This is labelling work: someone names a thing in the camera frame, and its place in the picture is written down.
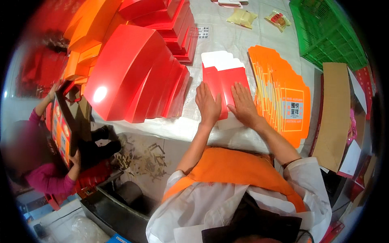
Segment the person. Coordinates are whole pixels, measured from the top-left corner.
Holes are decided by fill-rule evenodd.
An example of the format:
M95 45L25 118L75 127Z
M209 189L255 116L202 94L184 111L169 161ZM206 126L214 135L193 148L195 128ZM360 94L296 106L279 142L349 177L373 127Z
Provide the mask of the person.
M235 106L228 108L267 143L284 177L261 157L206 146L221 113L221 95L214 100L202 82L195 98L201 122L147 224L147 240L319 242L332 212L317 159L301 158L257 114L248 88L235 83L231 91Z
M45 194L70 194L80 172L108 159L122 148L120 141L111 141L98 147L95 141L108 139L109 129L104 126L91 132L92 141L78 141L78 149L68 170L58 155L51 135L41 116L54 100L59 84L55 84L49 94L33 109L28 121L17 121L4 131L0 149L9 178L21 185L31 186Z

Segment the pink sweater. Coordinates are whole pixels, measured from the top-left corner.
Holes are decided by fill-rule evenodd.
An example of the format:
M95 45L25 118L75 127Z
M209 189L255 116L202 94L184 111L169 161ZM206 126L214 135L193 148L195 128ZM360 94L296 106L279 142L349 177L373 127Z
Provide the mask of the pink sweater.
M39 125L40 116L35 112L35 108L30 115L29 121ZM25 179L35 190L48 194L70 194L75 185L75 181L70 179L68 175L65 177L61 176L53 163L39 166L28 173Z

